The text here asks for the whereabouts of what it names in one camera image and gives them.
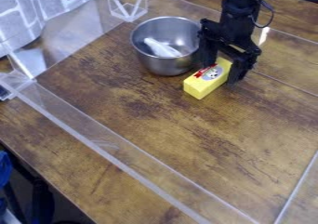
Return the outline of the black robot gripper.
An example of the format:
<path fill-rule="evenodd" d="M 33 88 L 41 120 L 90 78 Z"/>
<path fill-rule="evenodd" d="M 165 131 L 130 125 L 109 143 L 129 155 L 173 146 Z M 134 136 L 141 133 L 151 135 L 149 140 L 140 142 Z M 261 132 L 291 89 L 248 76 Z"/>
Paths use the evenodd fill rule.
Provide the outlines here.
<path fill-rule="evenodd" d="M 243 79 L 253 68 L 260 49 L 255 45 L 251 35 L 256 23 L 263 0 L 221 0 L 220 20 L 200 19 L 201 28 L 197 31 L 199 59 L 204 68 L 215 64 L 217 51 L 223 46 L 236 46 L 247 54 L 233 58 L 227 76 L 227 85 L 233 85 Z"/>

